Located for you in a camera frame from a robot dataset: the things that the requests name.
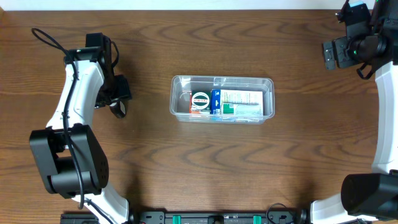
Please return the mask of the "black bottle white cap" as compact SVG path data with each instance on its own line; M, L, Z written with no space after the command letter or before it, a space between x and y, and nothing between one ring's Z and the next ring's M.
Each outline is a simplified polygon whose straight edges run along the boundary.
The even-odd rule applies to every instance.
M122 101L111 103L109 106L111 112L119 119L126 116L126 107Z

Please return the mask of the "red white medicine box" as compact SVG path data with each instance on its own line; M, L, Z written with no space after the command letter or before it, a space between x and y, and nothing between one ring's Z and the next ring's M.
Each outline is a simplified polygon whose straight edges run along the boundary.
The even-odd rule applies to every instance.
M194 90L186 90L180 93L178 99L178 112L190 113L190 98L192 91Z

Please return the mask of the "green Zam-Buk box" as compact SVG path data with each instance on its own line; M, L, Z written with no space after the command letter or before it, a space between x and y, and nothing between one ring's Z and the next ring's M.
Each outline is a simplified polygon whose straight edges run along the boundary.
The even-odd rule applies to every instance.
M211 112L211 92L192 91L190 98L190 113L210 114Z

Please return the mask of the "blue fever patch box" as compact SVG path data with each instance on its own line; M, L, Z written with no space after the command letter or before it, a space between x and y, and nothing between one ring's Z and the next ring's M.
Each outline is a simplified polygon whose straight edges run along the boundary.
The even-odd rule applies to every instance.
M211 92L211 112L218 120L224 121L250 121L257 120L262 116L235 116L221 114L223 103L261 105L264 115L263 94L261 91L243 91L243 90L220 90L214 89Z

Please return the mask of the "white green medicine box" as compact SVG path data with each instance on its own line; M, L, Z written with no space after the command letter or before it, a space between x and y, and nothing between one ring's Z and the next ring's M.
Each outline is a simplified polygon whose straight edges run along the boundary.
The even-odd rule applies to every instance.
M221 114L235 116L262 116L263 110L261 105L223 103L221 106Z

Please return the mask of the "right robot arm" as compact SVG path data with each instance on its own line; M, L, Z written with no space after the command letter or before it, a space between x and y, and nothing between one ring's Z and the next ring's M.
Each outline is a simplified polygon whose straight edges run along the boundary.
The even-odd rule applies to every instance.
M329 70L357 65L379 97L377 149L368 174L350 174L340 193L311 203L302 223L372 223L397 219L397 1L346 1L336 13L346 34L323 43Z

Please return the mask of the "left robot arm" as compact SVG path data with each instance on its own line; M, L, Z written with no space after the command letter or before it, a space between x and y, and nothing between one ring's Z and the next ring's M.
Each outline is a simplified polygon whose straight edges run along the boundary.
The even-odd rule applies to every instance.
M80 49L66 50L48 34L42 42L64 53L66 79L45 129L31 132L30 149L47 192L89 210L63 214L61 223L133 223L128 200L109 183L108 160L91 128L95 109L108 106L121 119L131 99L127 79L114 73L115 42L102 33L87 34Z

